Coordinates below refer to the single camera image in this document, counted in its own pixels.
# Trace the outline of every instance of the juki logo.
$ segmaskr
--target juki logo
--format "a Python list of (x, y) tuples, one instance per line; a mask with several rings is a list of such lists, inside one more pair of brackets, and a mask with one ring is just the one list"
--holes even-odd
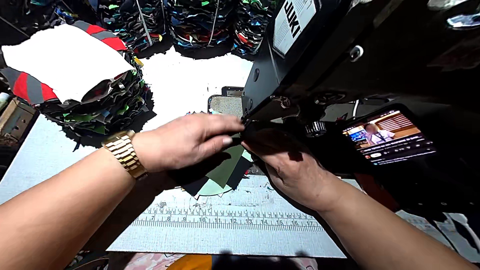
[(283, 6), (283, 9), (285, 9), (285, 14), (287, 15), (287, 20), (288, 24), (290, 25), (292, 37), (295, 38), (295, 36), (300, 31), (300, 24), (297, 20), (297, 14), (295, 14), (295, 10), (293, 10), (292, 2), (285, 1), (285, 6)]

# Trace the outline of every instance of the gold watch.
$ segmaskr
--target gold watch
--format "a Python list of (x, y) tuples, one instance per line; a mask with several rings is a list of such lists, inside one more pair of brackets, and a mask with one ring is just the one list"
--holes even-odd
[(102, 143), (108, 149), (127, 172), (136, 180), (144, 179), (148, 172), (138, 160), (137, 154), (131, 144), (135, 131), (121, 131)]

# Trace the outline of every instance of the red fabric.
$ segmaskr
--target red fabric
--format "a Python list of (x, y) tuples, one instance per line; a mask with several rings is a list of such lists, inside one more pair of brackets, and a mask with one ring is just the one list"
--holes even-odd
[(96, 34), (98, 32), (102, 32), (102, 31), (105, 31), (105, 29), (103, 29), (102, 27), (99, 27), (98, 25), (91, 25), (87, 29), (87, 33), (89, 35)]
[(238, 34), (237, 36), (239, 37), (241, 42), (248, 43), (248, 40), (246, 40), (244, 37), (242, 37), (242, 35)]
[(102, 42), (112, 47), (114, 50), (126, 50), (127, 47), (123, 44), (118, 37), (109, 37), (102, 39)]
[(28, 103), (30, 103), (30, 99), (28, 98), (27, 92), (27, 78), (28, 74), (25, 72), (20, 73), (15, 84), (13, 85), (13, 93), (16, 96), (19, 96), (25, 99)]
[(53, 89), (50, 88), (48, 85), (41, 83), (42, 84), (42, 96), (43, 100), (47, 101), (49, 99), (57, 98), (57, 95), (53, 93)]

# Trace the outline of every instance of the hand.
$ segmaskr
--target hand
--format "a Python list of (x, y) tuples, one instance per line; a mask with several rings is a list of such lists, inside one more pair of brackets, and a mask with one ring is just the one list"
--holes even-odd
[(160, 172), (187, 167), (220, 152), (232, 143), (224, 134), (243, 129), (235, 116), (189, 114), (136, 134), (132, 145), (147, 171)]
[(328, 211), (340, 200), (341, 184), (321, 167), (310, 151), (290, 135), (265, 129), (242, 142), (263, 161), (274, 185), (285, 195), (315, 211)]

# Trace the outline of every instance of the stack of fabric scraps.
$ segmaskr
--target stack of fabric scraps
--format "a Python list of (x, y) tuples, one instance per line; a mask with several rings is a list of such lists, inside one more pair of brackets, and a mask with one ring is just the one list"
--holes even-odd
[(234, 50), (241, 55), (256, 54), (264, 31), (276, 8), (276, 0), (239, 0), (233, 25)]
[[(252, 157), (241, 145), (228, 148), (223, 153), (229, 155), (223, 161), (219, 161), (214, 157), (202, 162), (202, 167), (217, 166), (205, 176), (194, 180), (195, 177), (192, 178), (192, 175), (189, 173), (174, 173), (173, 178), (175, 180), (182, 178), (182, 180), (178, 181), (179, 184), (195, 199), (198, 199), (200, 196), (222, 196), (225, 192), (235, 190), (248, 169), (252, 166)], [(196, 168), (196, 166), (193, 168), (189, 167), (187, 170), (196, 171)]]
[(97, 9), (105, 28), (114, 32), (135, 53), (162, 41), (165, 13), (162, 0), (101, 0)]
[(0, 8), (0, 16), (9, 25), (2, 30), (0, 44), (14, 45), (28, 39), (34, 33), (60, 24), (73, 24), (79, 15), (72, 11), (77, 8), (81, 15), (90, 18), (93, 11), (81, 2), (67, 5), (62, 0), (20, 0), (4, 3)]
[(201, 49), (222, 46), (230, 37), (234, 0), (168, 0), (170, 30), (177, 46)]
[[(78, 136), (126, 130), (147, 111), (142, 64), (112, 32), (77, 21), (1, 47), (12, 92)], [(61, 56), (72, 65), (59, 64)]]

